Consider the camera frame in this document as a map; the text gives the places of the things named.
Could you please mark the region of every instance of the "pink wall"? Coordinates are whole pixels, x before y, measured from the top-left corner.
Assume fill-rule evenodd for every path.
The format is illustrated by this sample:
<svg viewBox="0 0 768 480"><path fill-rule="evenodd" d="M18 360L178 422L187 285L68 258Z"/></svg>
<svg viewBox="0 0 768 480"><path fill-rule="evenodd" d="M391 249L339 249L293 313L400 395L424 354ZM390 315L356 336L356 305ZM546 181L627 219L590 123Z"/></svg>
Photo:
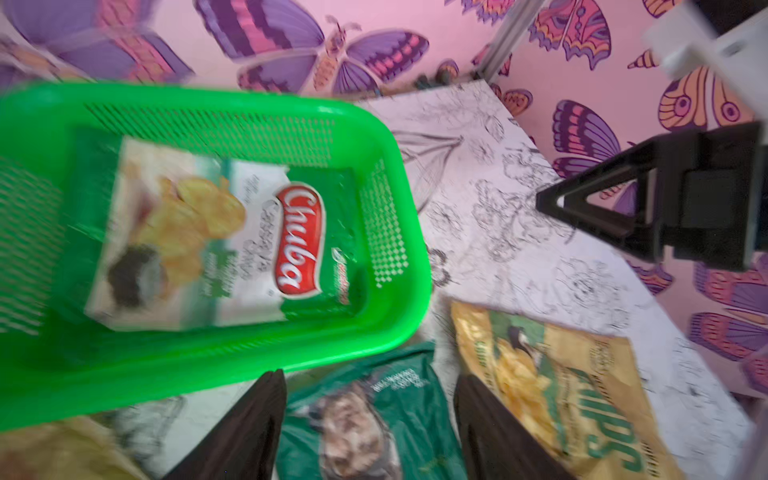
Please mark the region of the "pink wall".
<svg viewBox="0 0 768 480"><path fill-rule="evenodd" d="M508 77L498 77L497 94L561 175L656 134L753 118L706 68L674 84L654 66L641 36L651 12L660 16L673 2L647 3L554 0L512 55ZM604 201L626 207L626 189ZM742 275L670 251L655 269L627 260L729 389L768 393L768 356L759 352L768 344L768 254Z"/></svg>
<svg viewBox="0 0 768 480"><path fill-rule="evenodd" d="M308 95L395 89L443 62L468 73L512 2L5 0L0 91L77 76Z"/></svg>

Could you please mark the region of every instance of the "butterfly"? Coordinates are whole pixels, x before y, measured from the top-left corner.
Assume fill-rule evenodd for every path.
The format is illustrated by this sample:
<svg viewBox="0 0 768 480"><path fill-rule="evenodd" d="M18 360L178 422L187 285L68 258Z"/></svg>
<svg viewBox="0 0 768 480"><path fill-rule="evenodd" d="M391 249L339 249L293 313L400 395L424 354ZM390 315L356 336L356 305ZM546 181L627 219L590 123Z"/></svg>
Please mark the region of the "butterfly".
<svg viewBox="0 0 768 480"><path fill-rule="evenodd" d="M669 131L707 128L707 106L712 107L713 119L720 127L755 118L718 75L702 66L670 83L659 101L659 122Z"/></svg>
<svg viewBox="0 0 768 480"><path fill-rule="evenodd" d="M440 75L442 72L448 72L448 77L451 80L455 80L458 77L458 64L453 61L452 59L443 60L440 65L437 67L437 73L435 74L435 78L440 78Z"/></svg>
<svg viewBox="0 0 768 480"><path fill-rule="evenodd" d="M485 47L483 47L482 50L477 55L475 55L475 57L472 59L472 64L480 65L480 62L482 61L483 58L485 58L485 54L487 54L488 50L490 49L491 49L491 44L489 43L485 44Z"/></svg>
<svg viewBox="0 0 768 480"><path fill-rule="evenodd" d="M670 11L675 5L683 0L643 0L643 5L648 13L656 18Z"/></svg>
<svg viewBox="0 0 768 480"><path fill-rule="evenodd" d="M688 338L729 360L741 360L768 345L768 329L719 313L695 313Z"/></svg>
<svg viewBox="0 0 768 480"><path fill-rule="evenodd" d="M502 88L495 83L489 85L493 93L502 101L504 106L514 116L518 116L533 104L533 94L524 88L507 90L502 94Z"/></svg>
<svg viewBox="0 0 768 480"><path fill-rule="evenodd" d="M155 0L5 0L3 11L31 45L93 78L176 83L192 70L148 24Z"/></svg>
<svg viewBox="0 0 768 480"><path fill-rule="evenodd" d="M507 57L507 60L502 65L501 69L499 69L498 74L504 77L509 76L509 66L512 63L512 54L509 54L509 57Z"/></svg>
<svg viewBox="0 0 768 480"><path fill-rule="evenodd" d="M768 356L749 359L741 369L753 389L768 395Z"/></svg>
<svg viewBox="0 0 768 480"><path fill-rule="evenodd" d="M33 48L0 37L0 94L30 81L82 79L76 68L57 65Z"/></svg>
<svg viewBox="0 0 768 480"><path fill-rule="evenodd" d="M315 19L292 0L196 0L206 28L230 58L278 52L238 74L246 90L299 93L313 76L315 91L334 94L375 90L411 68L429 48L426 38L406 30L383 30L347 44L360 25L335 25L328 37Z"/></svg>
<svg viewBox="0 0 768 480"><path fill-rule="evenodd" d="M761 254L744 273L709 269L703 263L696 263L694 286L707 298L738 309L729 310L731 313L765 323L765 317L755 314L768 314L768 253Z"/></svg>
<svg viewBox="0 0 768 480"><path fill-rule="evenodd" d="M553 0L528 27L538 46L547 51L563 44L565 60L586 55L589 69L611 55L611 31L595 0Z"/></svg>
<svg viewBox="0 0 768 480"><path fill-rule="evenodd" d="M569 178L588 170L621 152L616 135L605 120L590 108L572 100L561 100L552 116L555 150L579 157L559 157L552 168L563 178ZM606 200L622 190L614 186L600 192ZM625 215L635 211L637 182L627 185L616 200L613 210Z"/></svg>
<svg viewBox="0 0 768 480"><path fill-rule="evenodd" d="M444 5L453 3L455 0L445 0ZM462 14L474 9L477 13L478 20L486 23L491 21L491 25L507 15L509 9L513 6L515 0L462 0L462 6L464 10Z"/></svg>
<svg viewBox="0 0 768 480"><path fill-rule="evenodd" d="M633 265L630 261L627 261L627 263L652 295L658 295L665 291L674 282L674 276L664 270L664 263L659 263L649 269L644 269L639 265Z"/></svg>

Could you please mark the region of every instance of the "chuba chip bag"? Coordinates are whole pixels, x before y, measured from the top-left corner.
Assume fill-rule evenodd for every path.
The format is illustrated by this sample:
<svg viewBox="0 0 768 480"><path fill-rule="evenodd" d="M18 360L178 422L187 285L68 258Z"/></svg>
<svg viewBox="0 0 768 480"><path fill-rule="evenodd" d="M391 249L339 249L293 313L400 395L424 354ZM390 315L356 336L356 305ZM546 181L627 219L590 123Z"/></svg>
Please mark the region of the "chuba chip bag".
<svg viewBox="0 0 768 480"><path fill-rule="evenodd" d="M454 302L462 360L584 480L683 480L658 435L628 339Z"/></svg>
<svg viewBox="0 0 768 480"><path fill-rule="evenodd" d="M208 157L84 129L55 304L116 330L353 313L350 170Z"/></svg>

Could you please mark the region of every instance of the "basket mesh holes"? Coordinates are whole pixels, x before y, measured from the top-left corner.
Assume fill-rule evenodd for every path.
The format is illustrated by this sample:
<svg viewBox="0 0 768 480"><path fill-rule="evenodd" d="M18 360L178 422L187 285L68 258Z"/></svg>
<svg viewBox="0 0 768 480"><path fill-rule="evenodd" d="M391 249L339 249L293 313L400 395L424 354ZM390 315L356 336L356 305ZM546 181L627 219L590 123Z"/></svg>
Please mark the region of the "basket mesh holes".
<svg viewBox="0 0 768 480"><path fill-rule="evenodd" d="M0 158L0 333L38 335L64 242L61 191Z"/></svg>
<svg viewBox="0 0 768 480"><path fill-rule="evenodd" d="M408 257L395 215L392 191L384 173L384 160L373 168L370 180L360 189L362 215L371 252L376 286L391 282L408 267Z"/></svg>
<svg viewBox="0 0 768 480"><path fill-rule="evenodd" d="M328 167L334 123L247 111L200 111L89 104L109 131L221 157Z"/></svg>

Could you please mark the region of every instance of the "red logo label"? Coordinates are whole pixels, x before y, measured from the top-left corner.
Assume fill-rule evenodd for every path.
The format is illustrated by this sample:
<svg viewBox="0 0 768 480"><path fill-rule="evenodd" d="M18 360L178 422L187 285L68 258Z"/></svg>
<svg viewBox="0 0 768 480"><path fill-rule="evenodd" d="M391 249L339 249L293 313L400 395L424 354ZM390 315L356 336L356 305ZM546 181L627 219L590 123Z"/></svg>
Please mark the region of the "red logo label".
<svg viewBox="0 0 768 480"><path fill-rule="evenodd" d="M306 298L320 293L319 273L326 211L317 190L305 184L283 188L283 233L275 263L277 288L285 296Z"/></svg>

